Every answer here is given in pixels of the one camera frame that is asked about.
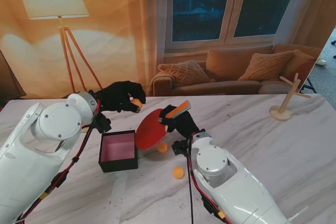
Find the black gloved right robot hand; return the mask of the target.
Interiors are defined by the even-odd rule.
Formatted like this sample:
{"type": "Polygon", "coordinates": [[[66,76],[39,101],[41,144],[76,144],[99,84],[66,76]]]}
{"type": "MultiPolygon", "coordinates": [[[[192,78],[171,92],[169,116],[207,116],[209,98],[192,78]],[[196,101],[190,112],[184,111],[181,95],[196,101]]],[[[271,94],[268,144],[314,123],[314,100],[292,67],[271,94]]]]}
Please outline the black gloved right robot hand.
{"type": "Polygon", "coordinates": [[[166,115],[173,111],[176,106],[168,105],[165,107],[159,115],[161,119],[161,124],[167,126],[167,132],[171,133],[174,130],[177,130],[185,139],[189,139],[196,133],[200,132],[200,129],[195,124],[190,113],[188,111],[178,115],[173,119],[169,119],[166,115]]]}

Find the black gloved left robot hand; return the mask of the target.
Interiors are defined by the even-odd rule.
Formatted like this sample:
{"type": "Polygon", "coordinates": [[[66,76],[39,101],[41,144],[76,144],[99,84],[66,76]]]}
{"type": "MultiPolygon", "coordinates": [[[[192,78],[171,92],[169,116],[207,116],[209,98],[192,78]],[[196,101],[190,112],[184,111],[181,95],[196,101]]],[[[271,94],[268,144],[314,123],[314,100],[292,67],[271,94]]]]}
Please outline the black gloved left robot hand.
{"type": "Polygon", "coordinates": [[[94,97],[101,102],[103,111],[130,111],[138,113],[139,107],[131,103],[130,96],[146,104],[146,94],[139,83],[131,81],[114,82],[95,93],[94,97]]]}

